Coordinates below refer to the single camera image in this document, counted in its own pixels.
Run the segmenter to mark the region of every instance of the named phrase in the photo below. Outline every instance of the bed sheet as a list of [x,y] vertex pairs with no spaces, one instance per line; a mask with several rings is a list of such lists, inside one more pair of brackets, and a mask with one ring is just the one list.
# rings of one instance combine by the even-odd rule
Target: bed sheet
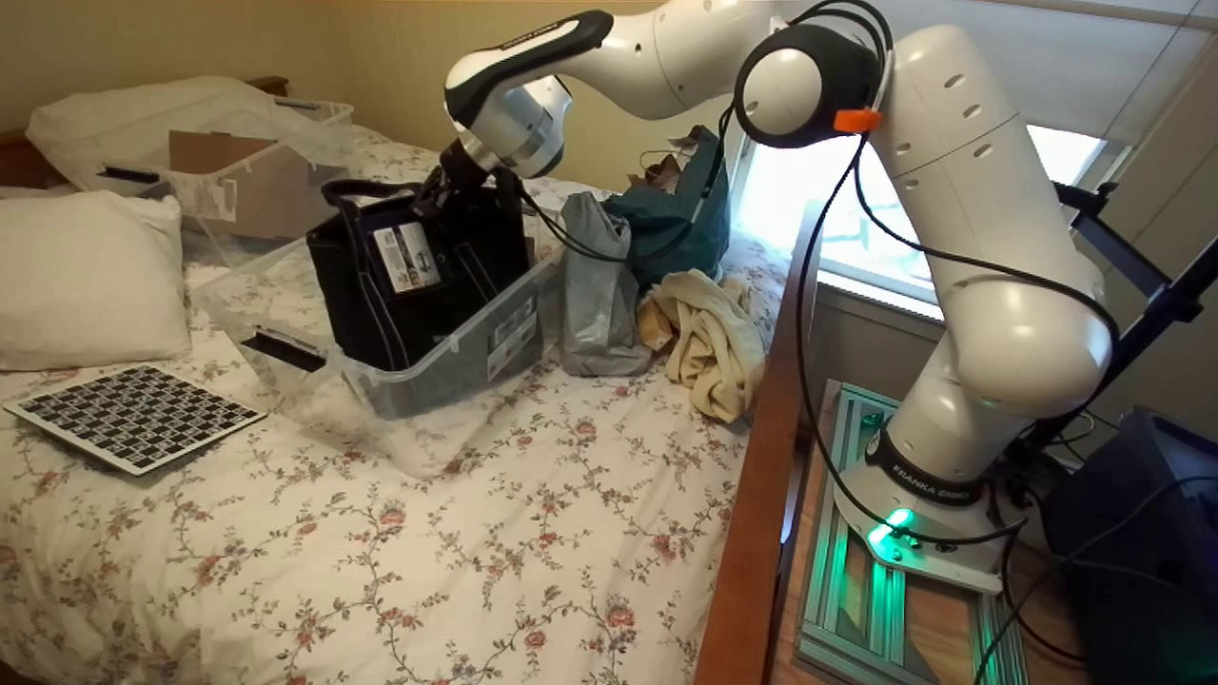
[[[352,170],[431,154],[366,138]],[[558,207],[569,184],[536,184]],[[783,265],[737,240],[770,336]],[[162,366],[236,400],[257,378],[190,312]],[[77,372],[4,372],[0,400]],[[567,378],[549,349],[501,402],[360,443],[333,378],[210,453],[120,480],[0,415],[0,661],[37,683],[690,683],[747,430],[703,421],[658,366]]]

